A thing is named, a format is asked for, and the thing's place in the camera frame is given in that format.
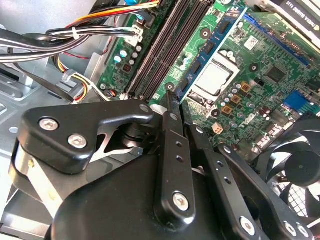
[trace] screw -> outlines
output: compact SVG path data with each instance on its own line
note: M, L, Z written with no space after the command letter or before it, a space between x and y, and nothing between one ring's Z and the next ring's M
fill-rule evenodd
M149 112L149 109L148 109L148 107L147 107L146 105L141 104L141 105L140 105L140 109L141 109L142 111L146 112L146 113Z
M170 117L175 121L178 121L178 119L179 119L178 116L175 115L174 113L170 113Z
M300 233L302 233L306 238L309 237L309 233L307 232L307 230L300 224L300 223L296 223L298 226L298 230L300 231Z
M228 148L227 146L224 146L224 147L223 147L223 149L224 149L228 154L230 154L230 153L231 153L230 148Z
M43 130L46 131L54 131L59 127L59 124L55 120L50 118L44 118L40 120L39 125Z
M101 90L106 90L106 89L107 89L107 85L105 85L104 83L102 83L102 84L100 85L100 89L101 89Z
M203 133L204 133L204 131L202 130L202 128L199 127L199 126L196 126L195 129L196 129L196 130L198 131L198 133L200 133L200 134L203 134Z
M178 207L178 209L184 212L189 208L188 199L181 193L175 193L173 195L173 203Z
M297 236L297 232L296 230L294 229L293 226L291 226L290 223L288 223L287 221L284 221L284 226L286 228L286 230L291 233L292 236L296 237Z
M252 222L244 216L240 217L241 227L250 235L254 236L256 234L256 230Z
M87 146L87 140L80 134L71 135L68 138L68 143L76 149L83 149L85 146Z

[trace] black fan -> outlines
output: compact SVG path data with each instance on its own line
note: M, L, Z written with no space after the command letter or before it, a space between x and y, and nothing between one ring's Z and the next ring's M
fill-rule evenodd
M296 141L304 136L307 142ZM274 153L288 153L290 156L273 168ZM320 118L306 113L282 136L280 136L257 159L257 170L266 182L289 182L280 198L289 205L290 189L293 185L305 189L305 208L309 219L320 217L320 202L314 197L320 195Z

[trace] cable tie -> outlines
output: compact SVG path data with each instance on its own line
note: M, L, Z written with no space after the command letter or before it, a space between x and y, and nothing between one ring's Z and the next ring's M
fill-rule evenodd
M73 69L69 69L67 71L65 71L62 75L62 82L63 83L67 83L70 81L70 79L72 78L73 75L77 74L78 72L73 70Z
M79 36L79 34L77 33L77 30L76 30L76 28L73 26L72 27L72 33L73 33L73 38L75 39L75 40L78 40L79 38L80 38L80 36Z

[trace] wire bundle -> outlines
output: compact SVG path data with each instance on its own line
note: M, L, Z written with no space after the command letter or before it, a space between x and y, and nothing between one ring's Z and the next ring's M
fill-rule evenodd
M91 10L89 15L77 19L75 22L69 24L66 28L51 29L45 34L28 33L20 35L11 31L0 29L0 47L8 48L8 54L0 54L0 64L13 63L21 72L24 72L37 83L68 100L72 104L83 101L91 89L94 90L101 100L109 101L109 99L90 79L78 72L75 72L72 77L82 82L83 93L76 99L73 99L69 94L62 91L57 86L25 71L18 65L18 63L52 57L55 66L62 73L65 73L69 69L60 61L59 54L65 53L66 55L81 59L90 59L89 57L74 55L68 53L67 51L83 44L91 36L111 36L108 41L109 45L113 37L128 37L136 34L136 29L133 27L116 27L116 18L114 19L114 26L103 25L107 18L127 14L139 15L140 11L156 7L159 3L160 0L151 0L149 2L136 4L133 6L108 6L105 8L100 8L96 11ZM20 49L28 52L14 53L14 49Z
M93 35L127 37L134 36L132 27L111 27L99 25L105 18L136 14L144 9L156 7L159 0L133 6L109 6L77 19L63 29L51 29L45 34L28 33L20 35L0 29L0 47L21 49L29 52L0 54L0 63L21 63L52 57L70 51L83 44Z

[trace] green circuit board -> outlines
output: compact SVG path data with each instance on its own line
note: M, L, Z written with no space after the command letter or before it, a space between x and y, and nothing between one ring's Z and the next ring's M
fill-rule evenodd
M168 14L172 3L173 0L166 1L163 8L158 8L155 11L157 17L152 27L144 29L142 42L144 48L136 59L137 64L132 67L130 72L125 72L124 66L127 65L135 49L123 39L117 42L106 64L106 71L99 82L100 85L106 84L108 89L116 90L117 98L124 92L130 79L139 69L148 48L152 45L154 37L164 23L163 16ZM245 7L242 1L238 1L234 6ZM150 104L158 104L167 90L173 91L177 87L200 49L207 42L208 35L204 36L203 30L206 29L209 35L215 31L216 26L229 8L230 6L224 6L218 0L216 1L181 52ZM268 34L279 39L282 44L289 46L296 56L286 51L279 42L277 43L263 34L245 19L241 20L241 28L237 27L220 48L220 51L232 52L239 69L235 79L214 102L214 106L222 114L218 117L212 117L210 116L212 108L204 107L198 102L186 98L194 123L206 130L214 146L221 142L229 145L239 144L242 140L246 140L250 146L254 146L260 136L267 134L266 129L271 124L270 120L266 120L258 114L258 110L262 107L267 107L271 111L277 109L284 116L289 117L291 115L289 111L282 107L284 99L297 89L310 94L310 90L305 85L310 80L319 80L320 50L309 43L276 13L252 12L249 9L247 14L263 26ZM132 26L136 19L135 16L132 16L128 20L127 26ZM116 64L114 57L121 50L126 50L128 57L124 58L122 63ZM306 59L309 65L303 64L297 59L297 56ZM223 105L225 99L228 98L232 88L234 89L237 84L243 85L244 83L250 89L246 92L241 89L242 91L236 94L240 98L237 104L226 103L231 112L225 114ZM239 117L240 113L246 117L245 120ZM215 123L223 127L221 134L214 133L212 126Z
M179 81L185 74L185 71L181 69L183 65L183 59L187 56L192 56L186 68L190 66L193 59L197 56L199 49L201 49L206 43L206 39L201 37L201 31L203 28L209 28L212 32L217 26L219 19L227 9L221 4L216 2L211 11L202 21L198 30L194 33L192 39L189 41L185 49L171 69L170 73L160 86L158 91L153 97L151 104L157 104L165 94L166 85L168 83L174 84L176 87ZM239 74L230 84L229 89L224 91L218 100L216 101L217 109L223 110L221 103L228 97L230 89L234 88L236 84L246 82L250 85L251 89L244 95L237 94L241 98L241 101L236 106L226 104L232 109L230 114L220 114L218 118L206 117L210 112L210 109L200 105L199 103L187 98L190 111L193 117L194 123L198 124L206 130L209 134L213 145L217 145L221 142L231 144L237 144L242 139L246 139L248 143L254 143L259 136L266 134L266 128L271 124L265 118L257 114L257 110L262 106L268 107L270 110L279 109L285 112L281 108L283 100L290 95L294 90L301 88L308 91L304 86L312 79L319 78L319 65L320 55L314 51L314 49L308 45L305 41L301 40L301 37L297 34L293 34L293 30L288 28L281 18L278 18L273 13L250 13L252 17L257 18L260 24L269 26L270 29L274 29L273 34L286 34L290 39L286 43L299 45L299 51L301 55L307 56L310 60L310 66L306 67L301 62L296 60L291 54L286 52L281 46L275 43L272 39L267 38L260 31L258 31L250 23L243 21L243 27L236 30L226 40L221 51L232 52L236 59L236 64L240 69ZM247 41L254 37L257 42L252 49L245 47ZM252 64L255 64L256 69L252 70ZM267 73L276 66L277 69L285 72L285 76L279 82L270 81L266 76ZM256 83L255 80L260 79L263 82L263 86ZM252 109L248 107L248 104L254 104ZM238 117L238 113L242 113L248 118L251 114L255 115L250 124L244 124L244 120ZM237 128L232 128L230 123L236 123ZM219 123L224 131L218 135L214 134L212 126L215 123Z

